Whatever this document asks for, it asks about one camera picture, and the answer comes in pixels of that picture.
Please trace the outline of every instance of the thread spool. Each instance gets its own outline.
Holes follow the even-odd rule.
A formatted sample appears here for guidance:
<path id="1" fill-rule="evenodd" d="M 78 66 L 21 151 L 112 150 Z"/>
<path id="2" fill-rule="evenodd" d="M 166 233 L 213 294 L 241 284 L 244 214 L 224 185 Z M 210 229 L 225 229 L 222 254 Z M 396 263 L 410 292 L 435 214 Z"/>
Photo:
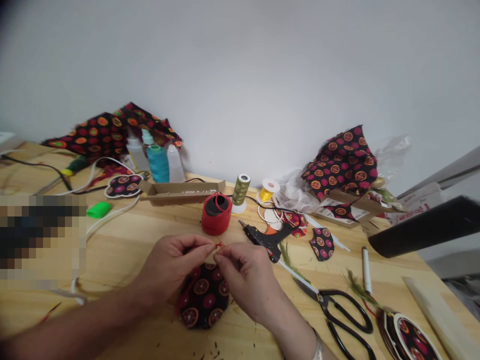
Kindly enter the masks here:
<path id="1" fill-rule="evenodd" d="M 235 189 L 233 189 L 233 196 L 231 197 L 231 212 L 234 214 L 240 214 L 247 208 L 245 202 L 245 196 L 250 186 L 250 176 L 247 174 L 240 174 L 236 178 Z"/>
<path id="2" fill-rule="evenodd" d="M 256 199 L 261 203 L 270 201 L 273 194 L 278 193 L 280 191 L 279 183 L 273 179 L 268 179 L 268 178 L 263 179 L 263 181 L 261 182 L 261 185 L 263 186 L 263 188 L 256 195 Z"/>
<path id="3" fill-rule="evenodd" d="M 208 235 L 221 235 L 229 227 L 231 215 L 232 202 L 230 198 L 216 192 L 207 197 L 203 203 L 201 228 Z"/>

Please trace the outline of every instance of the teal thread spool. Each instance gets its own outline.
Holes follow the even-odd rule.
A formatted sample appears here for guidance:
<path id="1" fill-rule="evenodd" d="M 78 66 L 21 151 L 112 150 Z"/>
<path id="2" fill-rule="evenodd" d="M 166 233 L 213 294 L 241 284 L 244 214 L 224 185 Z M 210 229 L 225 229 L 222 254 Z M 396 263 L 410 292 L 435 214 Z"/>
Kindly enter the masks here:
<path id="1" fill-rule="evenodd" d="M 165 149 L 157 144 L 150 145 L 146 149 L 148 162 L 150 163 L 151 176 L 156 183 L 170 182 L 169 159 Z"/>
<path id="2" fill-rule="evenodd" d="M 245 196 L 250 186 L 250 176 L 247 174 L 240 174 L 236 178 L 235 189 L 233 189 L 233 196 L 231 197 L 231 212 L 233 214 L 243 213 L 247 209 Z"/>
<path id="3" fill-rule="evenodd" d="M 101 219 L 107 215 L 111 208 L 112 205 L 110 205 L 108 202 L 100 201 L 95 206 L 89 208 L 86 211 L 86 215 L 92 219 Z"/>

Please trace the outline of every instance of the bracelet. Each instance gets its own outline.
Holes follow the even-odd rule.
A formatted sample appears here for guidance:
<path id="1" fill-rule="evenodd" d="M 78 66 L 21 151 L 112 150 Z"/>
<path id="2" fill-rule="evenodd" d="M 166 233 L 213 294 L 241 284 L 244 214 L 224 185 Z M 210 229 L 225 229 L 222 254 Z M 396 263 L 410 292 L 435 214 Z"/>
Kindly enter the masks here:
<path id="1" fill-rule="evenodd" d="M 313 356 L 313 360 L 322 360 L 322 349 L 323 349 L 323 343 L 322 339 L 320 338 L 319 334 L 317 331 L 312 327 L 313 331 L 315 332 L 316 335 L 316 350 L 315 350 L 315 355 Z"/>

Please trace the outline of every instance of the scissors handle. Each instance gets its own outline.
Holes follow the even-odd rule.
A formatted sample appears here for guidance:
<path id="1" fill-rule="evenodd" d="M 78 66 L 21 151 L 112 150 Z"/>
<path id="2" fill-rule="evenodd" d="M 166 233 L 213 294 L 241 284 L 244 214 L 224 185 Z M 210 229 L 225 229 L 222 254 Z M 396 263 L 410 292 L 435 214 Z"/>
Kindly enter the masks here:
<path id="1" fill-rule="evenodd" d="M 321 290 L 320 291 L 320 295 L 321 296 L 327 296 L 327 297 L 330 297 L 329 298 L 329 301 L 331 301 L 332 303 L 334 303 L 335 307 L 348 319 L 352 322 L 352 324 L 354 324 L 358 329 L 360 329 L 361 331 L 363 331 L 364 333 L 367 333 L 367 334 L 371 334 L 374 332 L 374 325 L 372 324 L 372 321 L 370 320 L 369 316 L 367 315 L 367 313 L 365 312 L 364 308 L 357 302 L 355 301 L 355 299 L 353 297 L 351 297 L 350 295 L 348 295 L 346 292 L 343 292 L 343 291 L 340 291 L 340 290 Z M 359 323 L 357 320 L 355 320 L 352 315 L 350 315 L 339 303 L 337 303 L 331 296 L 332 295 L 338 295 L 338 296 L 342 296 L 344 298 L 346 298 L 348 301 L 350 301 L 355 307 L 356 309 L 360 312 L 361 314 L 361 317 L 363 318 L 364 322 L 365 322 L 365 325 L 362 325 L 361 323 Z M 323 310 L 323 312 L 325 313 L 326 317 L 331 320 L 332 322 L 334 322 L 335 324 L 337 324 L 338 326 L 342 326 L 343 324 L 338 320 L 336 319 L 335 317 L 333 317 L 330 312 L 328 311 L 328 308 L 325 308 Z"/>
<path id="2" fill-rule="evenodd" d="M 363 347 L 368 352 L 368 359 L 369 360 L 377 360 L 377 357 L 375 356 L 374 351 L 372 350 L 370 345 L 364 340 L 363 337 L 358 335 L 355 331 L 353 331 L 351 328 L 344 325 L 340 321 L 335 321 L 335 324 L 337 324 L 339 327 L 341 327 L 347 333 L 352 335 L 355 339 L 357 339 L 363 345 Z M 333 335 L 333 338 L 335 339 L 336 344 L 340 348 L 341 352 L 347 357 L 348 360 L 356 360 L 352 356 L 352 354 L 350 354 L 350 352 L 347 350 L 344 343 L 342 342 L 342 339 L 340 339 L 339 334 L 337 333 L 337 330 L 335 329 L 335 326 L 334 326 L 333 322 L 330 321 L 330 320 L 327 320 L 327 325 L 328 325 L 328 328 L 330 329 L 331 334 Z"/>

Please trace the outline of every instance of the wooden table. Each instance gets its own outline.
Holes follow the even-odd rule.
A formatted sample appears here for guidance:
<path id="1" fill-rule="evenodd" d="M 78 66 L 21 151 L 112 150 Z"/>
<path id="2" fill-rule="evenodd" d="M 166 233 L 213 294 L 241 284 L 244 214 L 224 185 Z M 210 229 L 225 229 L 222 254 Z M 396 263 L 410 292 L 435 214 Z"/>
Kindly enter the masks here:
<path id="1" fill-rule="evenodd" d="M 71 157 L 49 152 L 31 158 L 29 161 L 43 162 L 62 169 L 71 160 Z M 77 188 L 85 184 L 89 174 L 90 169 L 81 171 L 71 179 L 72 186 Z M 2 191 L 8 188 L 8 193 L 14 189 L 16 195 L 28 195 L 36 192 L 55 177 L 54 171 L 41 166 L 13 164 L 0 169 L 0 188 Z M 227 185 L 226 192 L 231 194 L 233 184 Z M 253 195 L 255 190 L 251 190 L 250 194 Z M 48 194 L 64 191 L 63 185 L 58 185 Z M 86 196 L 88 205 L 104 200 L 102 191 L 83 196 Z M 114 203 L 114 209 L 124 207 L 131 201 L 133 200 L 118 200 Z M 266 229 L 265 223 L 257 215 L 257 206 L 248 199 L 247 202 L 247 210 L 231 217 L 229 228 L 224 234 L 211 237 L 214 242 L 220 240 L 224 244 L 247 242 L 238 219 L 262 231 Z M 148 201 L 141 201 L 127 213 L 106 223 L 88 241 L 87 270 L 80 277 L 83 291 L 89 299 L 94 300 L 112 289 L 128 284 L 142 267 L 154 243 L 163 235 L 186 232 L 202 234 L 201 209 L 201 204 L 152 207 Z M 313 234 L 311 229 L 305 237 L 289 236 L 286 239 L 293 263 L 317 288 L 340 289 L 352 294 L 343 275 L 349 268 L 361 279 L 361 248 L 367 246 L 370 251 L 370 271 L 375 298 L 381 304 L 402 312 L 416 321 L 433 340 L 444 359 L 448 359 L 445 351 L 405 286 L 402 277 L 415 278 L 436 289 L 468 329 L 471 337 L 480 339 L 480 323 L 416 253 L 386 259 L 370 247 L 361 226 L 347 229 L 320 219 L 318 222 L 328 227 L 343 244 L 351 249 L 351 252 L 337 248 L 332 259 L 327 262 L 318 262 L 308 243 Z M 374 222 L 381 228 L 388 226 L 382 219 L 375 218 Z M 87 218 L 87 226 L 92 223 L 93 220 Z M 327 328 L 320 306 L 297 287 L 283 268 L 273 265 L 273 269 L 282 288 L 295 306 L 338 358 L 345 359 Z M 0 291 L 0 319 L 4 334 L 14 334 L 34 326 L 59 301 L 62 301 L 62 304 L 54 316 L 78 306 L 75 300 L 60 297 L 48 291 Z M 370 317 L 372 321 L 375 320 L 373 316 L 370 315 Z M 366 351 L 353 337 L 342 330 L 339 330 L 339 334 L 357 359 L 366 359 Z M 376 326 L 373 334 L 361 334 L 361 336 L 373 348 L 377 359 L 391 359 Z M 235 302 L 228 306 L 221 321 L 211 330 L 187 330 L 175 316 L 174 307 L 163 306 L 155 315 L 119 339 L 101 358 L 196 360 L 204 356 L 204 360 L 209 360 L 213 359 L 218 351 L 220 355 L 216 358 L 217 360 L 282 359 L 272 335 L 264 327 L 251 321 Z"/>

